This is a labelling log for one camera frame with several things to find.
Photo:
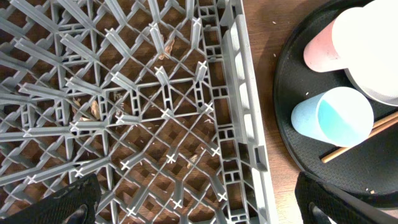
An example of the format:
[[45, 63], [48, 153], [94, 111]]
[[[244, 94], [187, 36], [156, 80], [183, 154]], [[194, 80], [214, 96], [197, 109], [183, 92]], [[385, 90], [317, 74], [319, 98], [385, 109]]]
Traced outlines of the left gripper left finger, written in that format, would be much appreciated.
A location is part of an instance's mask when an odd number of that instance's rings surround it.
[[94, 223], [100, 200], [97, 176], [89, 174], [1, 220], [1, 223]]

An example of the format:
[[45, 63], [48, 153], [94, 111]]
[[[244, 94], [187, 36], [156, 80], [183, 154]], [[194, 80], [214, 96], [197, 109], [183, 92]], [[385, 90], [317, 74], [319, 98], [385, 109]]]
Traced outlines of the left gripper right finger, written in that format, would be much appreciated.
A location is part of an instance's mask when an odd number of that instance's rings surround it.
[[390, 216], [309, 172], [298, 175], [295, 198], [304, 224], [397, 223]]

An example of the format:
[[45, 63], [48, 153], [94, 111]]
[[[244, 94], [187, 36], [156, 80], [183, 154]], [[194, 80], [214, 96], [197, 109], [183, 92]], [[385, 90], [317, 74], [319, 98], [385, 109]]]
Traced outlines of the grey dishwasher rack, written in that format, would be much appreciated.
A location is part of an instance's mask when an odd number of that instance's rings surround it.
[[1, 218], [94, 174], [96, 223], [277, 223], [242, 1], [1, 2]]

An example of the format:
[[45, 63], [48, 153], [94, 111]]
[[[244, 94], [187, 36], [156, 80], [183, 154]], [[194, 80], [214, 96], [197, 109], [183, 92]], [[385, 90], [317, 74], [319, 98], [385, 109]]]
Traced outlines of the blue cup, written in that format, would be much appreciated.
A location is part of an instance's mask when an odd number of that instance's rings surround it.
[[353, 147], [370, 135], [374, 114], [362, 93], [341, 86], [300, 102], [290, 120], [301, 135], [339, 147]]

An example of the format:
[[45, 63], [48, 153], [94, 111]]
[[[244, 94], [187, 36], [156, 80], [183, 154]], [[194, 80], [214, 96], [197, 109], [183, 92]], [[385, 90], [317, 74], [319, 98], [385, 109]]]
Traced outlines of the wooden chopstick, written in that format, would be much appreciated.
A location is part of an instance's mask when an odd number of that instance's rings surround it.
[[[386, 123], [380, 125], [379, 127], [375, 128], [375, 129], [372, 129], [372, 131], [369, 134], [367, 139], [370, 139], [370, 138], [374, 137], [375, 135], [377, 135], [377, 134], [383, 132], [384, 130], [390, 128], [391, 126], [395, 125], [396, 123], [397, 123], [397, 117], [395, 119], [389, 121], [389, 122], [386, 122]], [[353, 148], [353, 146], [351, 146], [351, 147], [341, 147], [341, 148], [329, 153], [325, 157], [323, 157], [321, 159], [321, 161], [323, 163], [330, 162], [333, 159], [339, 157], [340, 155], [344, 154], [345, 152], [349, 151], [352, 148]]]
[[376, 121], [374, 123], [374, 125], [373, 125], [373, 129], [379, 127], [380, 125], [382, 125], [382, 124], [384, 124], [386, 122], [389, 122], [389, 121], [395, 119], [396, 117], [398, 117], [398, 112], [397, 111], [392, 113], [392, 114], [390, 114], [390, 115], [388, 115], [388, 116], [386, 116], [386, 117], [384, 117], [384, 118], [382, 118], [382, 119], [380, 119], [380, 120], [378, 120], [378, 121]]

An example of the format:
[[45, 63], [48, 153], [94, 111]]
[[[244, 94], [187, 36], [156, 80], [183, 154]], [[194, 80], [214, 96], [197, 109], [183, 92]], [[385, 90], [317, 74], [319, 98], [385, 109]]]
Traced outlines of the lower wooden chopstick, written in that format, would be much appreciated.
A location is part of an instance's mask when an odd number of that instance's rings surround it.
[[[375, 128], [375, 129], [372, 129], [372, 131], [369, 134], [367, 139], [370, 139], [370, 138], [374, 137], [375, 135], [377, 135], [377, 134], [383, 132], [384, 130], [390, 128], [391, 126], [395, 125], [396, 123], [397, 123], [397, 117], [395, 119], [389, 121], [389, 122], [386, 122], [386, 123], [380, 125], [379, 127]], [[353, 148], [353, 146], [351, 146], [351, 147], [341, 147], [341, 148], [329, 153], [325, 157], [323, 157], [321, 159], [321, 161], [323, 163], [330, 162], [333, 159], [339, 157], [340, 155], [344, 154], [345, 152], [349, 151], [352, 148]]]

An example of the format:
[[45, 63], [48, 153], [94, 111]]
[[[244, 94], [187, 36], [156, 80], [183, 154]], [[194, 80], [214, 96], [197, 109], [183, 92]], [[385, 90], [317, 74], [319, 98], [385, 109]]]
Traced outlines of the grey plate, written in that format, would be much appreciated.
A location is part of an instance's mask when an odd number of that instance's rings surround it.
[[397, 106], [397, 88], [390, 93], [377, 80], [368, 82], [366, 78], [352, 74], [348, 68], [345, 69], [345, 74], [355, 89], [366, 97], [385, 105]]

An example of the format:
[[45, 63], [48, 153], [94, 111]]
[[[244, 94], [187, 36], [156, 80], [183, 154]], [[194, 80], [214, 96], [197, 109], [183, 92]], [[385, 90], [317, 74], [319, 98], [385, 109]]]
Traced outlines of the round black tray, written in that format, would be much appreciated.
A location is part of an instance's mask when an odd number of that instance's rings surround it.
[[329, 1], [311, 12], [286, 41], [275, 70], [273, 99], [277, 124], [296, 164], [320, 179], [381, 209], [397, 208], [397, 125], [330, 162], [321, 158], [336, 146], [299, 134], [292, 126], [293, 108], [332, 88], [352, 87], [342, 70], [317, 73], [303, 60], [303, 50], [338, 13], [365, 6], [368, 0]]

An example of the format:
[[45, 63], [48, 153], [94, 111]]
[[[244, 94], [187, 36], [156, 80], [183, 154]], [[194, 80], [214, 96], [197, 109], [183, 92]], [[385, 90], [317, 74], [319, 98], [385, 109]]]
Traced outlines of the pink cup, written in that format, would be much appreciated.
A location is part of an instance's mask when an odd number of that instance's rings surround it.
[[343, 11], [306, 45], [303, 57], [316, 72], [390, 67], [397, 60], [397, 1]]

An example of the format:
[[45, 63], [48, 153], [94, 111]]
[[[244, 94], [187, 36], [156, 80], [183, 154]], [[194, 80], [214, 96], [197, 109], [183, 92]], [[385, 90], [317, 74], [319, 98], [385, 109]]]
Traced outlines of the upper wooden chopstick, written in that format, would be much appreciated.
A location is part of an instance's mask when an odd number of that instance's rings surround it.
[[380, 125], [382, 125], [382, 124], [384, 124], [386, 122], [389, 122], [389, 121], [395, 119], [396, 117], [398, 117], [398, 112], [397, 111], [392, 113], [392, 114], [390, 114], [390, 115], [388, 115], [388, 116], [386, 116], [386, 117], [384, 117], [384, 118], [382, 118], [382, 119], [380, 119], [380, 120], [378, 120], [378, 121], [376, 121], [374, 123], [374, 125], [373, 125], [373, 129], [379, 127]]

